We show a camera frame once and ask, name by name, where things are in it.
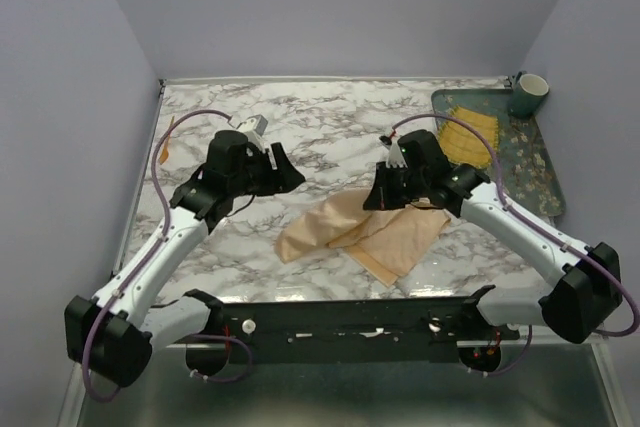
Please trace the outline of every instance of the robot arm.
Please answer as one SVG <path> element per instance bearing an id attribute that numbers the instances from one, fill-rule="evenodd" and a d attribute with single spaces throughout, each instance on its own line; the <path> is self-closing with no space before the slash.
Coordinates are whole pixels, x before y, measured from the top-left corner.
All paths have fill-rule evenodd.
<path id="1" fill-rule="evenodd" d="M 525 289 L 487 290 L 477 304 L 485 321 L 494 326 L 544 325 L 565 340 L 583 342 L 620 305 L 622 297 L 574 252 L 584 252 L 619 280 L 617 253 L 607 244 L 591 248 L 558 232 L 508 199 L 530 224 L 525 225 L 498 197 L 496 184 L 485 174 L 468 164 L 451 165 L 436 137 L 418 130 L 389 145 L 387 161 L 376 165 L 364 208 L 393 210 L 428 198 L 435 207 L 493 234 L 532 265 L 544 282 Z M 550 242 L 543 232 L 562 239 L 564 245 Z"/>
<path id="2" fill-rule="evenodd" d="M 163 220 L 140 251 L 91 300 L 76 296 L 68 304 L 65 330 L 72 360 L 82 361 L 89 331 L 99 322 L 89 367 L 126 387 L 140 376 L 154 350 L 216 324 L 220 302 L 200 291 L 187 292 L 162 308 L 152 305 L 184 258 L 231 212 L 234 199 L 291 192 L 305 181 L 281 144 L 265 148 L 261 138 L 265 127 L 266 119 L 257 116 L 237 130 L 217 132 L 206 162 L 175 190 L 169 202 L 169 228 L 163 229 L 167 219 Z M 158 240 L 162 243 L 154 250 Z M 123 279 L 141 265 L 135 278 L 122 288 Z"/>

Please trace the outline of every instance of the wall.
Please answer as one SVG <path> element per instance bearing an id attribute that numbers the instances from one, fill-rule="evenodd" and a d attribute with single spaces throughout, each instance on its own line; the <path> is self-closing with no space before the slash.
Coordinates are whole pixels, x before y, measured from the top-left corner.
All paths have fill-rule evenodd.
<path id="1" fill-rule="evenodd" d="M 0 425 L 50 427 L 63 310 L 114 265 L 158 83 L 116 0 L 0 12 Z"/>
<path id="2" fill-rule="evenodd" d="M 557 0 L 118 0 L 162 77 L 502 75 Z"/>
<path id="3" fill-rule="evenodd" d="M 559 0 L 524 68 L 545 76 L 551 94 L 538 119 L 567 213 L 560 227 L 619 252 L 625 285 L 640 300 L 640 3 Z M 626 307 L 611 327 L 626 327 Z M 640 336 L 614 341 L 614 360 L 640 423 Z"/>

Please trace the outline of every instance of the teal mug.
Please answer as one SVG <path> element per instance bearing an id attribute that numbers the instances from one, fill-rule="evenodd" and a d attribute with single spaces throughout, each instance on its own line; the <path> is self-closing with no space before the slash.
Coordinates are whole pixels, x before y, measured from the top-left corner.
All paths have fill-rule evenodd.
<path id="1" fill-rule="evenodd" d="M 507 103 L 509 115 L 518 119 L 528 119 L 542 105 L 549 93 L 549 84 L 539 75 L 525 71 L 511 79 L 513 93 Z"/>

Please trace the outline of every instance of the white marble surface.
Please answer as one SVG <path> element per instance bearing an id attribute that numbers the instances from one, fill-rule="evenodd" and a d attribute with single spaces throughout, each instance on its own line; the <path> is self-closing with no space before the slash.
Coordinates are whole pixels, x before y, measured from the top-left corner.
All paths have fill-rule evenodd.
<path id="1" fill-rule="evenodd" d="M 256 199 L 219 226 L 175 272 L 159 294 L 171 301 L 198 288 L 224 301 L 353 300 L 471 293 L 483 285 L 525 287 L 539 277 L 490 234 L 454 220 L 413 271 L 387 289 L 341 251 L 322 250 L 282 264 L 273 251 L 278 233 L 330 193 L 369 187 L 384 148 L 378 136 L 396 121 L 430 112 L 431 95 L 443 88 L 502 88 L 502 80 L 340 81 L 267 84 L 181 85 L 166 89 L 155 139 L 176 118 L 199 108 L 215 108 L 236 119 L 262 114 L 265 139 L 282 142 L 307 177 L 294 193 Z M 209 140 L 225 123 L 201 116 L 180 126 L 171 139 L 169 160 L 159 167 L 170 196 L 206 156 Z M 416 128 L 435 129 L 431 120 Z M 236 207 L 246 199 L 238 199 Z M 148 174 L 132 229 L 127 259 L 139 249 L 162 216 Z"/>

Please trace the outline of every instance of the beige cloth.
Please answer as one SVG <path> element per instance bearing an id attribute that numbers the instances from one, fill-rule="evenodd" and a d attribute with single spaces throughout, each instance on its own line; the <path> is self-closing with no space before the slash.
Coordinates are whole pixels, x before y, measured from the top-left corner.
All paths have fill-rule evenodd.
<path id="1" fill-rule="evenodd" d="M 403 277 L 426 254 L 449 223 L 440 210 L 406 207 L 392 211 L 362 209 L 369 190 L 347 190 L 330 196 L 278 236 L 275 250 L 291 262 L 323 247 L 344 248 L 387 287 Z"/>

